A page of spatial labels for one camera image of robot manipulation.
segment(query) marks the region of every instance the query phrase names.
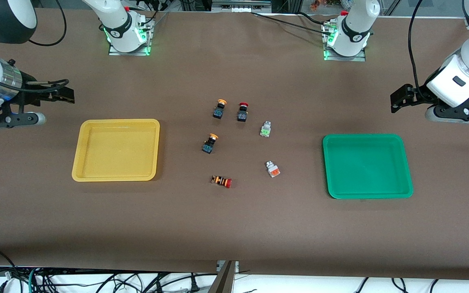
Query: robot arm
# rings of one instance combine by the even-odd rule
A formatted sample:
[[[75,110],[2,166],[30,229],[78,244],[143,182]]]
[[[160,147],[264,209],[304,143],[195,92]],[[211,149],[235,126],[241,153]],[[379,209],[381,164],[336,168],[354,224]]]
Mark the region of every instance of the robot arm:
[[[120,0],[82,0],[99,17],[110,44],[119,52],[132,52],[146,43],[145,15],[123,7]]]
[[[97,13],[108,41],[119,52],[131,52],[147,42],[144,15],[128,11],[120,0],[83,0]],[[0,0],[0,43],[21,44],[35,32],[37,17],[30,0]],[[65,87],[68,80],[38,82],[17,69],[14,61],[0,59],[0,127],[39,125],[41,113],[24,112],[25,105],[39,106],[40,101],[74,103],[73,90]],[[19,113],[11,111],[19,105]]]
[[[355,0],[348,15],[340,15],[331,20],[337,31],[329,38],[327,45],[341,56],[357,55],[365,48],[372,24],[380,11],[377,0]]]
[[[463,11],[469,25],[469,0],[463,0]],[[390,96],[391,111],[404,106],[432,104],[426,118],[439,122],[469,123],[469,39],[445,60],[420,91],[404,85]]]

